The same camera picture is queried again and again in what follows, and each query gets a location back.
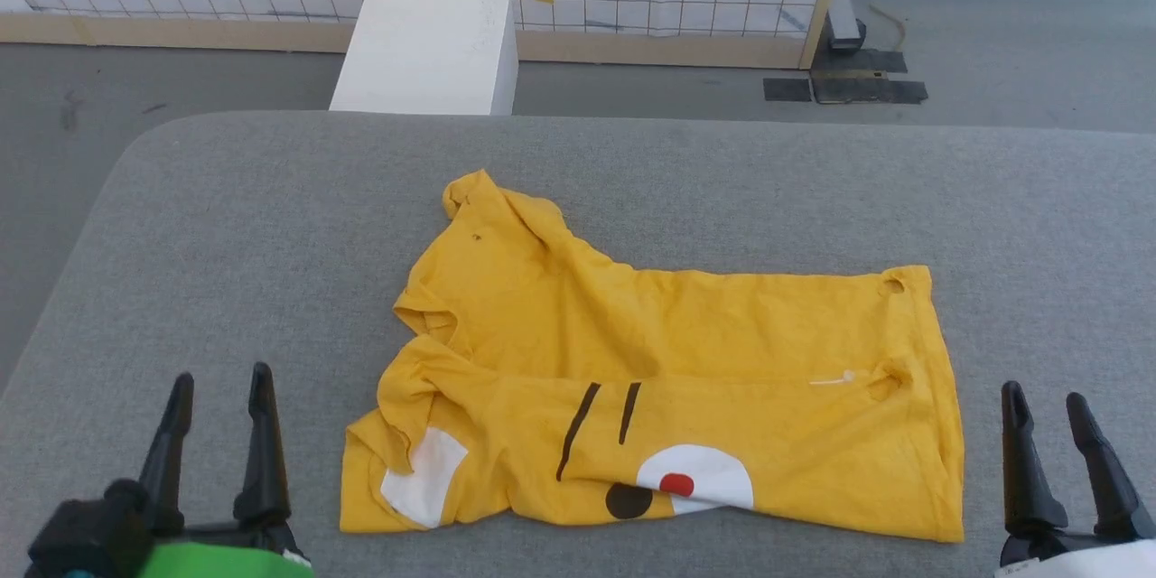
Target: red dot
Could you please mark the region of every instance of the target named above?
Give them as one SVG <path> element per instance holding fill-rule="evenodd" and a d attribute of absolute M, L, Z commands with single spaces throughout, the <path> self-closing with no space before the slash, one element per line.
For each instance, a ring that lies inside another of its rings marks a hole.
<path fill-rule="evenodd" d="M 672 495 L 689 497 L 695 491 L 695 480 L 686 474 L 667 474 L 658 483 L 658 489 Z"/>

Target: gray table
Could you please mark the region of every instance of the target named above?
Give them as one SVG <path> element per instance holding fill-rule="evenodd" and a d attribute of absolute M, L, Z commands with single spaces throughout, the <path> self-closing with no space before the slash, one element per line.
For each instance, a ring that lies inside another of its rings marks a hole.
<path fill-rule="evenodd" d="M 409 332 L 390 307 L 488 168 L 617 260 L 717 273 L 929 265 L 968 442 L 961 546 L 731 510 L 557 528 L 499 516 L 338 532 L 343 427 Z M 1090 526 L 1064 395 L 1082 390 L 1156 499 L 1156 139 L 887 128 L 220 113 L 124 155 L 0 401 L 0 575 L 58 501 L 135 475 L 173 377 L 197 378 L 181 504 L 227 517 L 257 360 L 284 430 L 294 529 L 319 576 L 987 576 L 1001 381 L 1024 381 L 1057 495 Z"/>

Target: black stripe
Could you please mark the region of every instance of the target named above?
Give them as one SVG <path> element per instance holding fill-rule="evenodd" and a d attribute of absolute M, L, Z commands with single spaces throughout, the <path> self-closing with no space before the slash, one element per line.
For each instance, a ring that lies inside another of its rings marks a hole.
<path fill-rule="evenodd" d="M 558 481 L 562 481 L 562 469 L 570 461 L 570 445 L 573 445 L 575 436 L 578 436 L 578 427 L 581 427 L 581 421 L 586 420 L 586 414 L 590 413 L 590 406 L 594 403 L 594 395 L 598 394 L 598 388 L 599 384 L 595 381 L 590 383 L 586 395 L 583 397 L 581 403 L 578 405 L 578 413 L 575 414 L 575 418 L 570 422 L 570 431 L 566 431 L 566 439 L 562 443 L 562 462 L 558 464 Z"/>
<path fill-rule="evenodd" d="M 627 443 L 627 430 L 630 429 L 630 416 L 635 413 L 635 400 L 638 399 L 638 388 L 643 381 L 632 381 L 627 391 L 627 405 L 622 407 L 622 428 L 618 429 L 618 444 Z"/>

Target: white block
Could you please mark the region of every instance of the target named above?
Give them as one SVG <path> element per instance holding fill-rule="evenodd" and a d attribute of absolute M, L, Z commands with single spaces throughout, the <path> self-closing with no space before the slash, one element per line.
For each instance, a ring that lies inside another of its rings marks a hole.
<path fill-rule="evenodd" d="M 329 110 L 509 116 L 510 0 L 365 0 Z"/>

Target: gray floor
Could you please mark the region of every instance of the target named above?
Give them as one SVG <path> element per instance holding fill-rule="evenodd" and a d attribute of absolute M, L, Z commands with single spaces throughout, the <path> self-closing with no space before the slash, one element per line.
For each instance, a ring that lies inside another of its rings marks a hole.
<path fill-rule="evenodd" d="M 868 46 L 906 23 L 924 105 L 762 99 L 766 72 L 524 64 L 516 113 L 1043 126 L 1156 133 L 1156 0 L 855 0 Z M 339 55 L 0 46 L 0 387 L 113 163 L 138 134 L 215 110 L 318 109 Z"/>

